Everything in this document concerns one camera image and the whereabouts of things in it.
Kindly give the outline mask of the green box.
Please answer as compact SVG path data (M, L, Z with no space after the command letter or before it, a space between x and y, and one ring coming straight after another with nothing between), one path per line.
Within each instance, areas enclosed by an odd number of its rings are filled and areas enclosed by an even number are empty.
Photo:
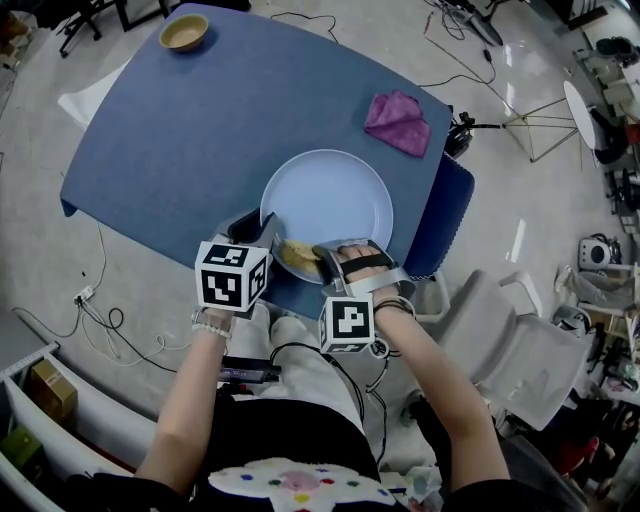
M0 452L18 470L35 467L43 456L40 441L21 424L0 441Z

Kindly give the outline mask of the tan fluffy sponge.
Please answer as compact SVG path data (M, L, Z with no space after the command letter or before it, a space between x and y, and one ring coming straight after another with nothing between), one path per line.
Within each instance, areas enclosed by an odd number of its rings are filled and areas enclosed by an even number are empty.
M279 255L286 265L299 272L307 274L318 272L319 257L309 244L286 239L279 245Z

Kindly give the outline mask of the purple folded cloth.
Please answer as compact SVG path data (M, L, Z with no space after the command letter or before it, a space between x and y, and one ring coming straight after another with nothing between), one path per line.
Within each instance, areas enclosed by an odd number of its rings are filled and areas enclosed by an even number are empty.
M370 136L415 158L425 155L432 133L418 101L399 90L373 97L364 130Z

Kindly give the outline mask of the person's legs in light trousers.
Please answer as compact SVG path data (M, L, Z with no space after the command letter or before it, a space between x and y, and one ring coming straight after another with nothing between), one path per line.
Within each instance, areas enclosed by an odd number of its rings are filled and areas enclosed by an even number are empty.
M268 359L274 350L281 367L275 383L251 384L259 398L291 399L326 406L363 428L356 404L334 368L315 350L317 330L297 316L271 317L265 304L255 306L249 319L233 324L229 354L236 357Z

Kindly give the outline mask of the black round device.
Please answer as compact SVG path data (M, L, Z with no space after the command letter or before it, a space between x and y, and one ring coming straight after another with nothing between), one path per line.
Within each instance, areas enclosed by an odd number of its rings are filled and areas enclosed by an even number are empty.
M477 123L476 119L471 117L468 112L461 112L458 120L452 119L444 152L456 160L469 149L475 130L500 130L501 128L502 126L499 124Z

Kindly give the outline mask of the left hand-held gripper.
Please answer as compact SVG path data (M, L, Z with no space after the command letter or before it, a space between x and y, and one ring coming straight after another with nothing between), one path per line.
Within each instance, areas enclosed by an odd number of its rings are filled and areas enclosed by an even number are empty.
M258 208L222 221L213 238L203 241L197 253L199 305L249 312L267 287L270 250L279 226L278 215L270 213L260 227ZM232 244L251 242L254 246Z

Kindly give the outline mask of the white office chair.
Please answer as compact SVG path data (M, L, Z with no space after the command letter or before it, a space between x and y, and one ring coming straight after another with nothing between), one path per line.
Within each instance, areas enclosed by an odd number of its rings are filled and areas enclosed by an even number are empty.
M583 371L590 344L542 317L531 277L474 271L454 296L435 274L441 311L418 321L482 396L543 430Z

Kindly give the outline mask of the person's right forearm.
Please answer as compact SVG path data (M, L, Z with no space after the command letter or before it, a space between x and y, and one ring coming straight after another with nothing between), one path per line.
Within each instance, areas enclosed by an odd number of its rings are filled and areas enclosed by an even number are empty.
M417 320L386 304L375 313L378 331L401 354L446 430L451 447L451 489L510 474L488 407L466 375Z

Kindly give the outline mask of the white round headset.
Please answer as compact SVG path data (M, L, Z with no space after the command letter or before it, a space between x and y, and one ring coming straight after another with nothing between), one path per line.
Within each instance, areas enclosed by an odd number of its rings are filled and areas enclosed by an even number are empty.
M617 238L596 233L580 240L578 266L581 270L602 270L611 264L621 263L621 245Z

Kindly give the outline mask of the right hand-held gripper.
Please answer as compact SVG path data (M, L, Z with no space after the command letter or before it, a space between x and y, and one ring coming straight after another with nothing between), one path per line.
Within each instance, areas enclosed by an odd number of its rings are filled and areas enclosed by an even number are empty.
M323 354L355 354L375 343L375 313L390 306L413 315L410 302L415 284L404 269L387 252L341 263L336 253L339 247L314 245L316 267L326 297L319 324L320 351ZM385 266L387 271L349 283L345 274L362 267Z

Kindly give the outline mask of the table with blue tablecloth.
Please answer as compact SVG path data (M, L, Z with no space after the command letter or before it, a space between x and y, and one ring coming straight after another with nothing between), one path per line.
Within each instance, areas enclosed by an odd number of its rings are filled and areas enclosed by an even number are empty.
M149 37L86 130L60 191L83 212L184 266L225 219L256 208L276 170L313 149L362 159L394 208L389 253L404 261L444 150L448 106L387 67L322 36L261 16L186 4L209 23L175 53ZM378 93L401 91L432 134L410 157L364 130Z

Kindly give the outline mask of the brown cardboard box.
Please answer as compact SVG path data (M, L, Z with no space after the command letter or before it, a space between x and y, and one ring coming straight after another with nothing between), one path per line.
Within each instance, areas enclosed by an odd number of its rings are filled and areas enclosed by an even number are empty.
M31 367L27 394L42 411L60 425L71 421L78 403L75 387L47 359Z

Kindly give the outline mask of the person's right hand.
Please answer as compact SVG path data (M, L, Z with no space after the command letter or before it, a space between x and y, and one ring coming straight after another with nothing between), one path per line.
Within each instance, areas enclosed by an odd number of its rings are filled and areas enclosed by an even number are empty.
M350 245L342 246L338 249L336 256L341 263L350 263L353 260L362 260L372 256L379 255L380 251L369 245ZM357 271L346 273L345 277L349 283L357 282L377 274L387 271L385 266L368 266L362 267Z

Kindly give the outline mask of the big light blue plate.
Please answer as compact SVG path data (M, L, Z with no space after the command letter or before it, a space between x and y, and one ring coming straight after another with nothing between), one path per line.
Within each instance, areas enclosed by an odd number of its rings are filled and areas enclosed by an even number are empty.
M317 268L293 263L294 246L369 239L388 247L394 224L389 192L376 171L360 158L334 149L299 154L271 177L262 195L262 220L274 213L279 226L273 256L293 276L313 284Z

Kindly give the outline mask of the tan bowl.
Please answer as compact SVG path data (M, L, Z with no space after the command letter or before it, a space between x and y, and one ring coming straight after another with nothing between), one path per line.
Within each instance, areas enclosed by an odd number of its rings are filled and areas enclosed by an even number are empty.
M188 52L203 41L209 28L206 17L187 14L169 22L159 35L162 47L175 52Z

